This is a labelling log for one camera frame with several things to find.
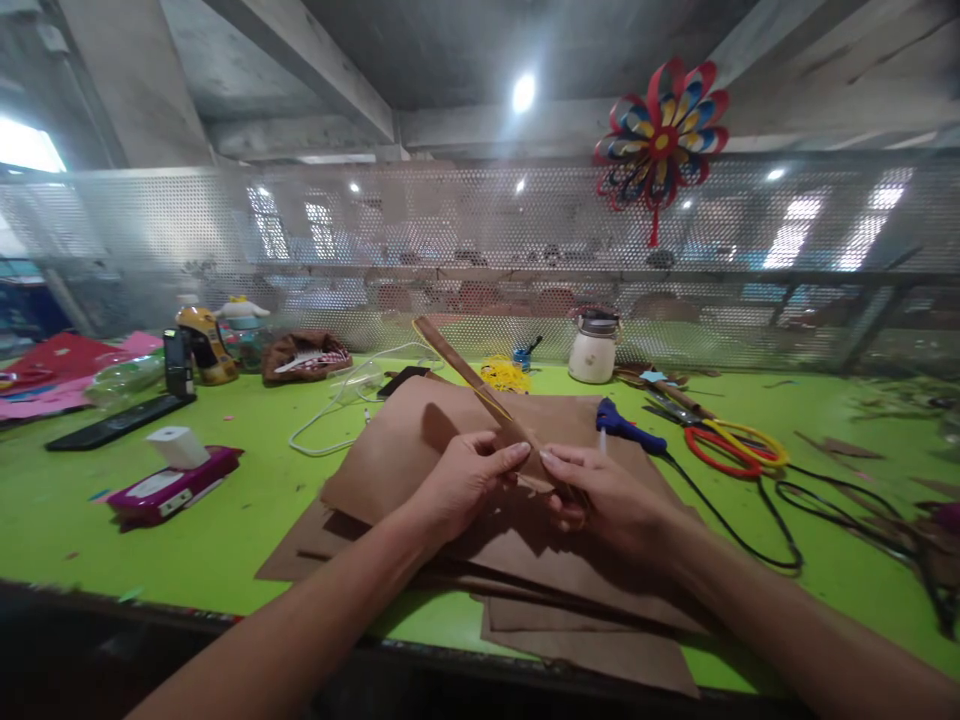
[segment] pink case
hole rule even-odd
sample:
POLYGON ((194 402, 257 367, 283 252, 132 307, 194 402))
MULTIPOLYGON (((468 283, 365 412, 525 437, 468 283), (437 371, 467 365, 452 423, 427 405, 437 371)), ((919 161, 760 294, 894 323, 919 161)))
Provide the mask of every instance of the pink case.
POLYGON ((152 527, 189 507, 240 466, 243 450, 207 445, 210 459, 193 470, 164 468, 107 500, 124 529, 152 527))

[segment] table surface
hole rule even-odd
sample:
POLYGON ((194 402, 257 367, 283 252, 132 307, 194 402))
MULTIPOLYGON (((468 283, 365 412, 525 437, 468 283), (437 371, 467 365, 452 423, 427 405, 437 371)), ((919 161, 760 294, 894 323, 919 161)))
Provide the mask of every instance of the table surface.
MULTIPOLYGON (((402 360, 378 360, 399 370, 402 360)), ((459 379, 446 369, 442 375, 459 379)), ((863 483, 901 511, 918 500, 945 500, 908 480, 950 481, 957 457, 938 437, 933 420, 853 421, 855 382, 808 374, 728 373, 694 376, 691 387, 722 397, 696 395, 721 417, 761 428, 783 441, 802 467, 863 483), (772 385, 781 380, 796 384, 772 385), (794 434, 833 436, 888 455, 850 462, 873 482, 858 478, 794 434)), ((588 386, 563 367, 543 367, 533 376, 536 394, 604 394, 621 414, 672 443, 681 464, 714 505, 754 546, 777 557, 786 548, 763 509, 756 488, 721 475, 695 460, 682 431, 641 411, 645 396, 622 384, 588 386)), ((249 615, 282 593, 286 583, 254 580, 254 573, 316 496, 345 451, 309 458, 287 446, 289 435, 330 399, 327 383, 264 388, 259 377, 200 388, 199 400, 98 450, 48 453, 43 443, 100 418, 89 410, 41 420, 0 433, 0 578, 120 597, 137 588, 138 601, 210 612, 249 615), (240 468, 196 506, 156 528, 120 534, 107 505, 91 502, 103 490, 118 490, 156 472, 159 456, 144 438, 163 425, 187 425, 201 442, 243 448, 240 468)), ((355 437, 363 427, 358 402, 331 412, 301 436, 309 447, 355 437)), ((723 533, 715 518, 681 478, 657 461, 680 497, 723 533)), ((849 503, 799 473, 790 479, 849 503)), ((777 501, 807 559, 798 582, 837 610, 856 618, 932 665, 960 679, 960 645, 937 634, 930 603, 911 571, 844 530, 777 501)), ((524 657, 480 639, 482 608, 462 592, 403 594, 373 625, 377 637, 524 657)), ((779 693, 768 666, 735 641, 692 637, 684 654, 697 683, 732 691, 779 693)))

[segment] red pinwheel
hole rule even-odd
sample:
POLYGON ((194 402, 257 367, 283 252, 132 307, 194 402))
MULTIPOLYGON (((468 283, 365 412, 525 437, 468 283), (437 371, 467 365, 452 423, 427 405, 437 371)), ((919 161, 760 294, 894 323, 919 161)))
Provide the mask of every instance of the red pinwheel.
POLYGON ((723 150, 730 137, 716 127, 730 103, 726 90, 710 92, 717 66, 707 62, 684 72, 683 61, 674 58, 650 78, 646 101, 620 98, 610 111, 613 132, 594 152, 601 162, 614 164, 600 178, 597 193, 609 197, 614 210, 642 201, 653 212, 650 247, 657 246, 660 208, 673 204, 679 188, 707 179, 705 156, 723 150), (671 87, 660 95, 664 74, 671 87))

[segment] hand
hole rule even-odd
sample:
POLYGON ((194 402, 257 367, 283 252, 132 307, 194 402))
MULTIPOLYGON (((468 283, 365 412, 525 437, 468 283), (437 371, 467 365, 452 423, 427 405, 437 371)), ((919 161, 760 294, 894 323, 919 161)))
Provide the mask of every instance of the hand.
POLYGON ((439 535, 443 543, 459 537, 484 501, 502 482, 515 483, 513 470, 530 454, 528 443, 495 450, 496 433, 458 435, 407 502, 407 510, 439 535))
POLYGON ((591 508, 551 495, 552 522, 570 532, 586 527, 626 559, 655 562, 663 531, 685 516, 606 455, 590 448, 547 445, 543 466, 557 480, 585 490, 591 508))

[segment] white cable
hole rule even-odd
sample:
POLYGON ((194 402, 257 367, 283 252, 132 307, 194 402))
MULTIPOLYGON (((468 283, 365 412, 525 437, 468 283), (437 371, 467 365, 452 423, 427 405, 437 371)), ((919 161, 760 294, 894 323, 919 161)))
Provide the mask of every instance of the white cable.
MULTIPOLYGON (((398 350, 403 350, 404 348, 413 347, 413 346, 425 348, 425 349, 429 350, 431 353, 433 353, 434 355, 436 355, 436 356, 440 359, 440 364, 439 364, 439 365, 436 364, 436 361, 435 361, 435 360, 431 360, 431 361, 430 361, 430 370, 431 370, 431 372, 437 372, 438 370, 442 370, 442 369, 443 369, 443 367, 445 366, 446 363, 444 363, 443 358, 440 357, 440 354, 439 354, 436 350, 434 350, 432 347, 430 347, 429 345, 424 345, 423 343, 419 343, 419 342, 409 342, 409 343, 405 343, 405 344, 400 345, 400 346, 398 346, 398 347, 390 348, 389 350, 382 350, 382 351, 376 353, 375 355, 371 355, 369 358, 367 358, 367 361, 366 361, 366 362, 364 362, 364 363, 362 363, 362 364, 360 364, 360 365, 357 365, 357 366, 353 369, 353 371, 350 372, 350 374, 347 375, 347 376, 343 379, 343 382, 340 384, 340 390, 339 390, 339 392, 337 392, 337 394, 334 396, 333 400, 331 400, 329 403, 327 403, 327 405, 323 408, 323 410, 321 410, 321 411, 318 412, 316 415, 314 415, 310 420, 308 420, 306 425, 304 425, 304 426, 301 427, 299 430, 297 430, 293 435, 291 435, 291 436, 290 436, 290 439, 287 441, 287 444, 288 444, 290 447, 292 447, 294 450, 297 450, 298 452, 302 452, 304 455, 308 455, 308 456, 310 456, 310 457, 320 457, 321 455, 327 455, 327 454, 329 454, 329 453, 336 452, 337 450, 342 450, 342 449, 345 448, 345 447, 349 447, 350 445, 353 445, 353 440, 347 440, 347 441, 345 441, 345 442, 337 443, 336 445, 331 445, 330 447, 323 448, 322 450, 310 450, 309 448, 305 448, 305 447, 303 447, 303 446, 301 446, 301 445, 297 445, 297 443, 294 442, 294 441, 297 439, 297 436, 300 435, 300 433, 302 433, 302 432, 303 432, 304 430, 306 430, 308 427, 310 427, 311 425, 313 425, 317 420, 319 420, 320 418, 322 418, 322 417, 324 416, 324 414, 326 414, 327 410, 329 410, 330 408, 332 408, 334 405, 336 405, 336 404, 340 401, 340 396, 343 395, 343 391, 347 389, 347 381, 350 380, 350 378, 352 378, 352 377, 354 376, 354 374, 355 374, 358 370, 360 370, 360 368, 365 367, 366 365, 369 365, 370 363, 372 363, 376 358, 380 357, 381 355, 389 355, 389 354, 392 353, 392 352, 397 352, 398 350)), ((423 361, 424 361, 425 359, 426 359, 426 358, 421 358, 420 360, 418 360, 418 361, 417 361, 417 366, 422 366, 421 363, 423 363, 423 361)), ((361 397, 362 399, 366 400, 367 402, 383 402, 383 400, 377 400, 377 399, 368 398, 366 395, 364 395, 362 392, 360 392, 360 388, 357 388, 357 389, 356 389, 356 393, 357 393, 357 395, 358 395, 359 397, 361 397)))

